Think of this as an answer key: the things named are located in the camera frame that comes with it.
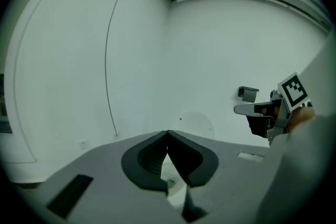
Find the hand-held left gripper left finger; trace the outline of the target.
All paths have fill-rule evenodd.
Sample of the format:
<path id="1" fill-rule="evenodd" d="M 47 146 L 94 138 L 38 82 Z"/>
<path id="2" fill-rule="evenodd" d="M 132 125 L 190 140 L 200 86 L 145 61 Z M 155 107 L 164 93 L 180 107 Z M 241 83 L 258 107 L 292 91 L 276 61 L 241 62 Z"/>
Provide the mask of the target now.
<path id="1" fill-rule="evenodd" d="M 98 146 L 21 192 L 43 223 L 183 223 L 161 178 L 166 132 Z"/>

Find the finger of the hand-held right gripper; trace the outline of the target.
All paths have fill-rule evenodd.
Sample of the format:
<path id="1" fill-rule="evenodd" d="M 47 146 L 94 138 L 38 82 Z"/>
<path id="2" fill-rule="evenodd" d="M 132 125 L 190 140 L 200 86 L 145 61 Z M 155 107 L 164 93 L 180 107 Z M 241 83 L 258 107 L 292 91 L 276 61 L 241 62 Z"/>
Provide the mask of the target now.
<path id="1" fill-rule="evenodd" d="M 267 131 L 273 128 L 273 117 L 246 116 L 251 133 L 260 137 L 267 137 Z"/>
<path id="2" fill-rule="evenodd" d="M 234 106 L 234 113 L 245 116 L 264 116 L 266 107 L 272 106 L 272 102 L 241 104 Z"/>

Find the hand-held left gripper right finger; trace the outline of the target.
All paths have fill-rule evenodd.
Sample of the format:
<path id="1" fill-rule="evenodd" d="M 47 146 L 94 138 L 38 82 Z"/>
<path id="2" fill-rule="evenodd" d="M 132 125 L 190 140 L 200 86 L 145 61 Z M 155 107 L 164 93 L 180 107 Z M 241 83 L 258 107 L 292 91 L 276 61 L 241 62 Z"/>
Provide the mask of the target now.
<path id="1" fill-rule="evenodd" d="M 169 209 L 168 223 L 262 223 L 267 190 L 267 148 L 169 131 L 167 154 L 186 183 L 181 211 Z"/>

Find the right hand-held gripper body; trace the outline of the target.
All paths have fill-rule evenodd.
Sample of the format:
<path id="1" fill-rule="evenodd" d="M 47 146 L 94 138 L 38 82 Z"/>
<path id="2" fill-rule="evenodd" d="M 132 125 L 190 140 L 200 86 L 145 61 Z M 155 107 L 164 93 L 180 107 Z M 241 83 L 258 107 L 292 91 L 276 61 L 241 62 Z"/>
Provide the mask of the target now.
<path id="1" fill-rule="evenodd" d="M 278 83 L 277 90 L 273 90 L 270 94 L 270 102 L 279 107 L 275 124 L 267 131 L 267 139 L 270 145 L 276 136 L 288 132 L 287 124 L 293 111 L 308 99 L 308 94 L 296 72 Z"/>

